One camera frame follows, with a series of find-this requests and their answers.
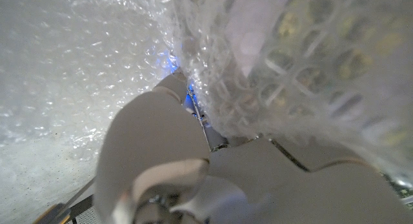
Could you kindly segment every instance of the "plastic wrap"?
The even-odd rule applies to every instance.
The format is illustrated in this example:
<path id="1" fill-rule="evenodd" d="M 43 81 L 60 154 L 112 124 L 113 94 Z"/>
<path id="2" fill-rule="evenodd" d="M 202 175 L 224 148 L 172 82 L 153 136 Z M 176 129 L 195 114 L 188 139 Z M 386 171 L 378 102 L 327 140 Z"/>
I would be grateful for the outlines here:
<path id="1" fill-rule="evenodd" d="M 68 200 L 116 112 L 175 69 L 144 5 L 0 0 L 0 223 Z"/>
<path id="2" fill-rule="evenodd" d="M 412 186 L 412 0 L 179 4 L 182 67 L 216 130 L 342 143 Z"/>

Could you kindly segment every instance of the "curved plastic piece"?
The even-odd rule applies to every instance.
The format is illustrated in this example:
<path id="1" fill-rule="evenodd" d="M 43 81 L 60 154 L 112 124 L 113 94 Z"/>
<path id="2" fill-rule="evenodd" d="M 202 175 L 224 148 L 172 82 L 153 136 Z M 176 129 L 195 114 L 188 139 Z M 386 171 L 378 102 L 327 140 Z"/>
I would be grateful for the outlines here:
<path id="1" fill-rule="evenodd" d="M 186 87 L 173 92 L 181 97 Z M 108 223 L 106 218 L 123 191 L 146 169 L 208 158 L 209 147 L 201 126 L 173 96 L 160 91 L 138 96 L 116 115 L 101 150 L 94 204 L 102 221 Z"/>

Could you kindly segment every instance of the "white surface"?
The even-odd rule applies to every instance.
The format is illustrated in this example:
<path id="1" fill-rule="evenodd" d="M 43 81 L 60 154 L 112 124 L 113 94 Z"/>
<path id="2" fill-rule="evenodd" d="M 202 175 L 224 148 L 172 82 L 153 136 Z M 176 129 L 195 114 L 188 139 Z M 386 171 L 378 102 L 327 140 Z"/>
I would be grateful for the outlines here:
<path id="1" fill-rule="evenodd" d="M 170 73 L 144 0 L 0 0 L 0 223 L 92 176 L 116 112 Z"/>

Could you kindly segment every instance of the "bubble wrap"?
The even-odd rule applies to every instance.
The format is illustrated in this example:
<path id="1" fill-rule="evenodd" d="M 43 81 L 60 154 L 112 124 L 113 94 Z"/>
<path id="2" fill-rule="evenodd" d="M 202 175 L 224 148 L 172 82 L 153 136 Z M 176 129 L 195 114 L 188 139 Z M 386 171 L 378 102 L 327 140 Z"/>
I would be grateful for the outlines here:
<path id="1" fill-rule="evenodd" d="M 412 2 L 180 0 L 179 56 L 224 136 L 335 141 L 412 186 Z"/>
<path id="2" fill-rule="evenodd" d="M 0 223 L 74 195 L 116 112 L 176 68 L 147 5 L 0 0 Z"/>

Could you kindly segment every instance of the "metal mesh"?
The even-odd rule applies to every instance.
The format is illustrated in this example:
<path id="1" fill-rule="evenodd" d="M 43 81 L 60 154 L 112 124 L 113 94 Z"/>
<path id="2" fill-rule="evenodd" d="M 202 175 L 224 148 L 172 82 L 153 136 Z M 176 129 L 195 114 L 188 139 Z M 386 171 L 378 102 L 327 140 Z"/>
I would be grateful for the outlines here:
<path id="1" fill-rule="evenodd" d="M 76 217 L 77 224 L 100 224 L 100 220 L 97 217 L 97 213 L 94 207 L 90 207 L 84 211 L 78 217 Z"/>

